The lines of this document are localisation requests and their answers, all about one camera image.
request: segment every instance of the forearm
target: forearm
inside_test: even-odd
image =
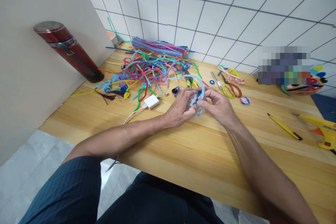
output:
[[[63,161],[78,156],[93,156],[103,161],[114,158],[144,138],[167,128],[162,115],[102,131],[80,142]]]
[[[236,119],[226,130],[243,172],[255,193],[297,223],[317,223],[296,185],[271,160],[251,133]]]

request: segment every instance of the red scissors handle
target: red scissors handle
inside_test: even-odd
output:
[[[232,92],[234,93],[234,95],[235,95],[237,98],[240,98],[240,97],[242,96],[242,91],[240,90],[239,87],[237,87],[235,84],[232,84],[232,83],[230,83],[229,86],[230,86]],[[235,88],[238,90],[239,95],[236,94],[236,92],[234,91],[233,87],[235,87]]]

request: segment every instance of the yellow scissors handle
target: yellow scissors handle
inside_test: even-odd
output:
[[[230,92],[231,95],[229,95],[228,93],[225,92],[225,88]],[[235,94],[233,93],[233,91],[231,90],[231,88],[229,87],[228,84],[225,84],[225,83],[224,83],[222,91],[223,91],[223,93],[224,93],[227,97],[229,97],[230,99],[233,99],[233,98],[236,97]]]

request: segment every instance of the pile of pipe cleaners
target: pile of pipe cleaners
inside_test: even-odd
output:
[[[132,56],[124,58],[124,63],[107,62],[121,65],[121,71],[112,73],[104,69],[100,69],[113,74],[112,78],[105,81],[103,84],[97,85],[95,90],[86,93],[96,92],[100,94],[104,98],[106,104],[108,104],[110,101],[114,100],[116,96],[125,99],[129,98],[130,89],[136,83],[141,82],[142,88],[138,90],[137,95],[131,98],[131,100],[136,98],[138,99],[138,106],[135,109],[136,111],[140,106],[140,102],[146,97],[147,93],[150,92],[155,95],[155,93],[151,90],[152,85],[156,85],[159,92],[162,95],[167,96],[168,94],[161,90],[160,85],[165,85],[168,89],[167,80],[192,77],[200,82],[202,87],[201,99],[203,99],[204,84],[207,84],[202,80],[197,65],[188,58],[189,50],[187,47],[177,47],[162,41],[148,41],[139,37],[133,37],[132,46],[129,50],[120,48],[112,49],[124,50],[126,54],[132,54]],[[185,71],[191,67],[196,68],[199,76],[184,74]],[[115,84],[118,84],[118,88],[112,90],[112,85]],[[142,98],[140,98],[140,94],[142,92],[145,92],[145,94]],[[86,93],[75,94],[72,95],[72,97]]]

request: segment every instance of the man's left hand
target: man's left hand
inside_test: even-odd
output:
[[[181,126],[185,121],[196,115],[196,105],[187,109],[188,100],[193,94],[197,94],[197,91],[192,88],[182,89],[179,91],[174,103],[163,115],[167,125],[170,127]]]

